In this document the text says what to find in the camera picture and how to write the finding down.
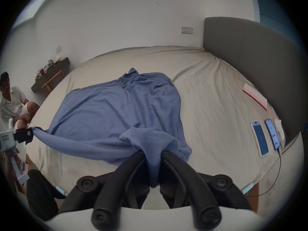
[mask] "smartphone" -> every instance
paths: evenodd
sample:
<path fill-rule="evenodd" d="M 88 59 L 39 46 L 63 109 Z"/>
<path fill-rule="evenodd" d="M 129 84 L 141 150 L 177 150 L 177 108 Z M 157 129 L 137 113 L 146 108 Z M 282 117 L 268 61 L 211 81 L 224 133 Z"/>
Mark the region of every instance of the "smartphone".
<path fill-rule="evenodd" d="M 267 147 L 267 142 L 261 124 L 258 121 L 252 121 L 250 125 L 257 143 L 259 155 L 260 157 L 264 157 L 268 154 L 269 149 Z"/>
<path fill-rule="evenodd" d="M 274 149 L 277 150 L 279 148 L 279 146 L 280 146 L 280 142 L 279 142 L 279 137 L 278 137 L 278 135 L 276 133 L 274 124 L 273 124 L 271 119 L 267 119 L 264 122 L 265 122 L 265 125 L 267 127 L 267 130 L 269 131 L 270 138 L 272 140 Z"/>

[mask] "wooden stool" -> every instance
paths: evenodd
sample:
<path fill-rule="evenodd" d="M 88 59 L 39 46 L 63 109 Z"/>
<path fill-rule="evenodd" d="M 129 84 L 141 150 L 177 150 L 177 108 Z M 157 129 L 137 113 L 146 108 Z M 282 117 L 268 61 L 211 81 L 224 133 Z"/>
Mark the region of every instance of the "wooden stool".
<path fill-rule="evenodd" d="M 60 70 L 58 73 L 56 73 L 50 80 L 48 80 L 41 88 L 44 88 L 44 87 L 46 87 L 47 88 L 47 90 L 49 91 L 49 93 L 51 93 L 51 91 L 52 91 L 52 88 L 51 88 L 51 86 L 49 85 L 49 83 L 51 82 L 51 81 L 53 81 L 59 74 L 61 74 L 62 75 L 62 77 L 63 77 L 63 79 L 64 79 L 64 73 L 62 72 L 62 70 Z"/>

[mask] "charging cable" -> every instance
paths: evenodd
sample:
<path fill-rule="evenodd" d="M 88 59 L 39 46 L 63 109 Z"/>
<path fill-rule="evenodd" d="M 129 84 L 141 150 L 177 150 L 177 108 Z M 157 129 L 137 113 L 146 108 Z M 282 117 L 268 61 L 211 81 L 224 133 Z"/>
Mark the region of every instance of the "charging cable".
<path fill-rule="evenodd" d="M 273 185 L 271 186 L 271 188 L 270 188 L 270 189 L 268 189 L 265 193 L 260 194 L 260 195 L 257 195 L 257 196 L 246 196 L 247 198 L 259 197 L 259 196 L 261 196 L 261 195 L 264 195 L 264 194 L 266 194 L 269 190 L 271 190 L 271 189 L 272 189 L 272 187 L 275 185 L 276 180 L 277 180 L 278 175 L 279 175 L 279 172 L 280 172 L 280 168 L 281 168 L 281 155 L 280 155 L 280 152 L 279 152 L 279 148 L 277 149 L 277 151 L 278 151 L 279 158 L 280 158 L 280 165 L 279 165 L 279 171 L 278 171 L 277 177 L 276 177 L 276 179 L 275 179 L 275 181 L 274 181 L 274 184 L 273 184 Z"/>

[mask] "wall outlet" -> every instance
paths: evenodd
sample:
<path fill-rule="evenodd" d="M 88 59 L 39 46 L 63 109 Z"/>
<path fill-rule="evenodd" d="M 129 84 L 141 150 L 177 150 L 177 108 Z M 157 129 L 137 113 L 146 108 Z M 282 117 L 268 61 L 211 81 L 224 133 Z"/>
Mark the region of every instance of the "wall outlet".
<path fill-rule="evenodd" d="M 182 26 L 182 33 L 187 33 L 187 27 Z"/>
<path fill-rule="evenodd" d="M 193 34 L 193 27 L 188 27 L 187 28 L 187 33 Z"/>
<path fill-rule="evenodd" d="M 61 46 L 59 46 L 58 48 L 56 48 L 56 53 L 59 53 L 61 51 Z"/>
<path fill-rule="evenodd" d="M 182 33 L 193 34 L 193 27 L 182 26 Z"/>

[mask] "gray upholstered headboard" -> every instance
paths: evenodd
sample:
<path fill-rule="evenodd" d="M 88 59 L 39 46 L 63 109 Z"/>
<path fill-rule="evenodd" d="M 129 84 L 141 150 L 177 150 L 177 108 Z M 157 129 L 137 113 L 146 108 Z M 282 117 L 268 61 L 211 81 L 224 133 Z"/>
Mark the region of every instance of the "gray upholstered headboard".
<path fill-rule="evenodd" d="M 267 98 L 282 120 L 286 144 L 303 129 L 308 62 L 293 41 L 258 22 L 209 17 L 204 20 L 203 47 L 235 67 Z"/>

